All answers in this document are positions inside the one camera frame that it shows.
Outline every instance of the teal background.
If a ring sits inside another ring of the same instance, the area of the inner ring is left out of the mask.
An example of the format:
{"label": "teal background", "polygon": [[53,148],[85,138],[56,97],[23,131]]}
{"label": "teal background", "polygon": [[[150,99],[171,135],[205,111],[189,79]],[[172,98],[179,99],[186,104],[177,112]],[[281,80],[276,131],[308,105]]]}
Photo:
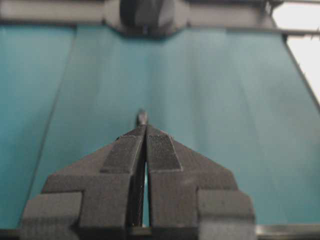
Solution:
{"label": "teal background", "polygon": [[320,222],[320,115],[278,34],[0,26],[0,76],[0,228],[49,174],[134,128],[140,108],[231,169],[259,224]]}

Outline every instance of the teal panel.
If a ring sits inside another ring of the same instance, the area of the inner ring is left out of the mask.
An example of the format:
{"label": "teal panel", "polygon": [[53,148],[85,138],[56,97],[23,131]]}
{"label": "teal panel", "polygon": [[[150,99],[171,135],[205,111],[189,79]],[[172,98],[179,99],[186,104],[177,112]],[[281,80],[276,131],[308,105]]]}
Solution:
{"label": "teal panel", "polygon": [[270,33],[188,29],[146,40],[79,27],[31,196],[48,174],[134,128],[140,108],[231,169],[259,224],[320,222],[319,112]]}
{"label": "teal panel", "polygon": [[15,228],[74,33],[0,26],[0,228]]}

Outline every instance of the black plastic part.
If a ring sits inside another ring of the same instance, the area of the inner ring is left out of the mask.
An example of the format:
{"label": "black plastic part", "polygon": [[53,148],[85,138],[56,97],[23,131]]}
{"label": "black plastic part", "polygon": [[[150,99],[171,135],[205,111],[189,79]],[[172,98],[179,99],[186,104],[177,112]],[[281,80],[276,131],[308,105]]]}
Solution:
{"label": "black plastic part", "polygon": [[[37,198],[81,192],[81,210],[76,218],[77,233],[88,239],[93,236],[95,239],[105,239],[106,236],[125,239],[127,227],[142,224],[145,176],[145,153],[142,149],[145,129],[145,126],[140,126],[114,143],[52,174]],[[28,202],[25,213],[33,209],[33,201],[36,199]],[[51,214],[47,214],[47,218],[49,222],[55,222]],[[22,229],[31,229],[26,224],[28,219],[28,215],[23,216]],[[32,221],[38,225],[43,222],[41,219]],[[61,231],[70,228],[70,225],[61,227]],[[59,239],[61,231],[52,232],[52,237]],[[41,239],[46,236],[47,232],[40,228],[31,231],[26,238],[22,235],[22,239]]]}
{"label": "black plastic part", "polygon": [[[234,196],[240,198],[243,194],[238,190],[231,171],[151,126],[147,128],[146,142],[150,225],[154,238],[198,239],[198,226],[203,224],[204,213],[209,215],[210,219],[228,218],[232,223],[239,219],[237,198]],[[209,195],[208,198],[205,198],[204,194],[198,196],[203,190],[210,193],[212,191],[213,195]],[[216,197],[217,193],[235,205],[221,212],[203,211],[202,205],[199,204],[206,203],[213,206],[213,209],[218,209],[219,205],[223,204],[222,199]],[[253,209],[250,201],[241,202],[240,207]],[[250,232],[254,232],[253,211],[250,211],[248,216],[241,217],[245,221],[249,219],[248,228]],[[228,237],[226,232],[221,236],[222,238],[217,239]],[[239,238],[235,239],[245,239],[242,237],[243,234],[239,234]]]}
{"label": "black plastic part", "polygon": [[[146,162],[148,231],[140,228]],[[232,172],[140,125],[50,175],[28,201],[20,238],[209,240],[211,229],[216,240],[255,238],[252,203]]]}

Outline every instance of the small black object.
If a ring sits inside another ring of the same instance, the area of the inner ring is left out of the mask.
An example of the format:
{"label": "small black object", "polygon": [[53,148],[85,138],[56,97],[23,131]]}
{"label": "small black object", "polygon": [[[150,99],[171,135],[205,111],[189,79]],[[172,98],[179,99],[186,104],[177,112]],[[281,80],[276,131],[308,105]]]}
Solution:
{"label": "small black object", "polygon": [[251,200],[232,172],[146,124],[50,175],[21,223],[22,240],[256,239]]}
{"label": "small black object", "polygon": [[120,18],[132,28],[161,28],[174,19],[174,0],[121,0]]}

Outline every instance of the metal frame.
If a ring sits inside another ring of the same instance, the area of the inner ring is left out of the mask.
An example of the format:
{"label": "metal frame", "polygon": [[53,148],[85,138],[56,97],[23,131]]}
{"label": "metal frame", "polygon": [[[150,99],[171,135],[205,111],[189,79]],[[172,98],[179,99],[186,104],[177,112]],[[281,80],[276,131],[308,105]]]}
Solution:
{"label": "metal frame", "polygon": [[[257,225],[258,240],[314,240],[320,239],[320,224]],[[128,240],[152,238],[151,227],[132,227],[127,232]],[[19,229],[0,229],[0,240],[19,240]]]}
{"label": "metal frame", "polygon": [[157,29],[132,29],[120,19],[120,0],[0,0],[0,23],[106,24],[125,35],[147,37],[171,35],[186,27],[320,36],[318,30],[284,29],[272,24],[273,9],[286,2],[320,4],[317,0],[174,0],[172,24]]}

